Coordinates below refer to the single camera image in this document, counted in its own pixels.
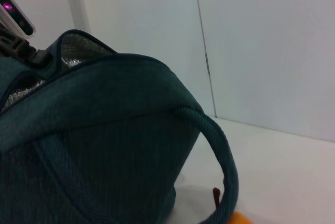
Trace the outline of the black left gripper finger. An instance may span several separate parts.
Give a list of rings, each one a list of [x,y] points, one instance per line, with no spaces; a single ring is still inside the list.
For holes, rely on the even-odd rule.
[[[7,30],[1,30],[1,56],[14,58],[28,66],[47,66],[52,61],[48,51],[36,50],[27,40]]]

